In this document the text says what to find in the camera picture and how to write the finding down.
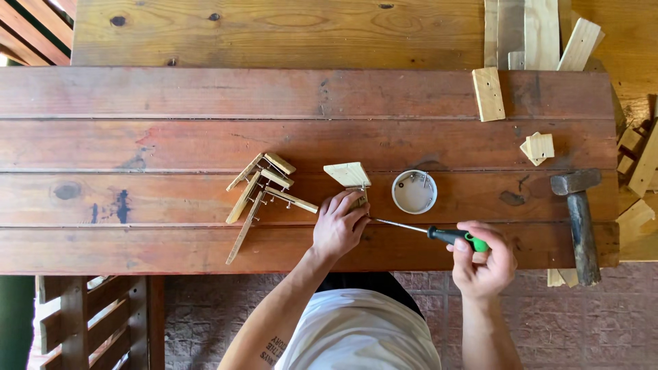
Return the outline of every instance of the green screwdriver handle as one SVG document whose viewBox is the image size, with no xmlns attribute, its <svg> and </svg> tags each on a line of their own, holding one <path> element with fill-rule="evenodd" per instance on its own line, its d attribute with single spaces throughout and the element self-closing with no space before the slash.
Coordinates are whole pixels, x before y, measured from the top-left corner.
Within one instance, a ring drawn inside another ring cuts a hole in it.
<svg viewBox="0 0 658 370">
<path fill-rule="evenodd" d="M 470 244 L 473 251 L 488 251 L 489 244 L 482 239 L 478 239 L 465 230 L 440 230 L 435 226 L 430 226 L 427 230 L 427 237 L 429 239 L 443 240 L 448 244 L 455 245 L 457 238 L 463 238 Z"/>
</svg>

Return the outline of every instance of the person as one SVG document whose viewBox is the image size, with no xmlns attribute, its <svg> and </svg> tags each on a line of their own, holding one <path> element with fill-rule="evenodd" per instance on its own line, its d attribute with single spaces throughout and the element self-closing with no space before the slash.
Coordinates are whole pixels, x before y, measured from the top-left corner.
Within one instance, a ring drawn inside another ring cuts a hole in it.
<svg viewBox="0 0 658 370">
<path fill-rule="evenodd" d="M 370 221 L 370 204 L 349 210 L 362 194 L 345 191 L 324 201 L 313 245 L 247 318 L 219 370 L 440 369 L 422 313 L 393 275 L 329 273 Z M 522 369 L 498 299 L 517 267 L 511 246 L 486 223 L 457 228 L 491 248 L 480 256 L 485 263 L 474 263 L 465 240 L 447 246 L 462 294 L 463 366 Z"/>
</svg>

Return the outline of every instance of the hand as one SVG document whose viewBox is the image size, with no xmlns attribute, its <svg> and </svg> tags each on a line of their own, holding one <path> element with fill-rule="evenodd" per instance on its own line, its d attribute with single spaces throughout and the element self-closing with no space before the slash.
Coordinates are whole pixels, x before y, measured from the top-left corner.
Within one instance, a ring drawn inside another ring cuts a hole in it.
<svg viewBox="0 0 658 370">
<path fill-rule="evenodd" d="M 514 279 L 517 259 L 512 246 L 502 232 L 486 223 L 467 221 L 458 223 L 457 228 L 469 231 L 471 235 L 487 242 L 491 248 L 488 252 L 474 256 L 470 245 L 462 238 L 457 239 L 454 246 L 449 244 L 446 247 L 453 252 L 453 280 L 461 290 L 462 297 L 475 300 L 496 297 Z"/>
<path fill-rule="evenodd" d="M 363 196 L 363 192 L 346 190 L 327 198 L 320 207 L 320 217 L 313 229 L 313 247 L 321 255 L 339 259 L 357 246 L 363 229 L 370 222 L 365 215 L 370 203 L 349 211 L 349 206 Z"/>
</svg>

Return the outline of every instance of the black pants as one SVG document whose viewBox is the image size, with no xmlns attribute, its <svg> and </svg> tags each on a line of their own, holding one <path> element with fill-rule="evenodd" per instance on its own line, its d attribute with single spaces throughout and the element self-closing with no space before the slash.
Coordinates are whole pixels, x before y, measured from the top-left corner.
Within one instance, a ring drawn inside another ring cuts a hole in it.
<svg viewBox="0 0 658 370">
<path fill-rule="evenodd" d="M 407 293 L 391 273 L 329 273 L 315 292 L 333 289 L 365 289 L 391 297 L 411 308 L 425 320 L 416 301 Z"/>
</svg>

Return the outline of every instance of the hammer head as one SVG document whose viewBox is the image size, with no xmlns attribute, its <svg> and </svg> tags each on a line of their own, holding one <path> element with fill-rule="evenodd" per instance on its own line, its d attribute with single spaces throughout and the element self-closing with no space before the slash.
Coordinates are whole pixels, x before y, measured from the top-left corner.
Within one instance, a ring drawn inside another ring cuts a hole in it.
<svg viewBox="0 0 658 370">
<path fill-rule="evenodd" d="M 584 192 L 598 184 L 601 184 L 601 171 L 598 169 L 577 170 L 551 176 L 551 189 L 559 196 Z"/>
</svg>

